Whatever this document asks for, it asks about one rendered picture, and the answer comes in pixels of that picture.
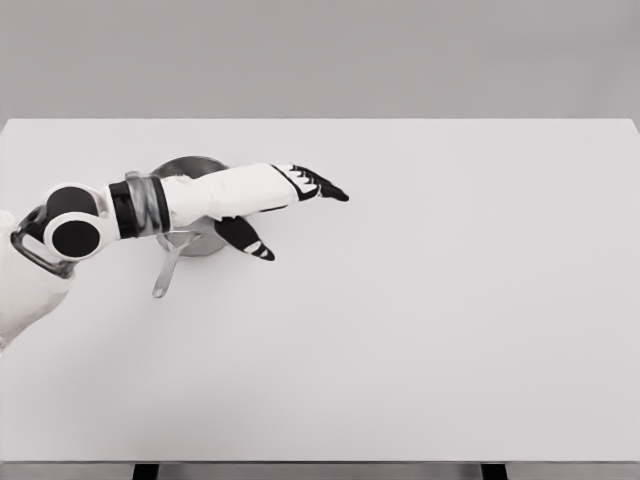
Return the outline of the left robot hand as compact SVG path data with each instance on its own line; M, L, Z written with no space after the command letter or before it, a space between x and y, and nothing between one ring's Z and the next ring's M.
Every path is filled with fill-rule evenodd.
M341 188L318 173L293 164L252 164L205 177L212 195L207 215L216 234L236 250L261 260L275 255L246 219L254 213L281 210L316 197L347 202Z

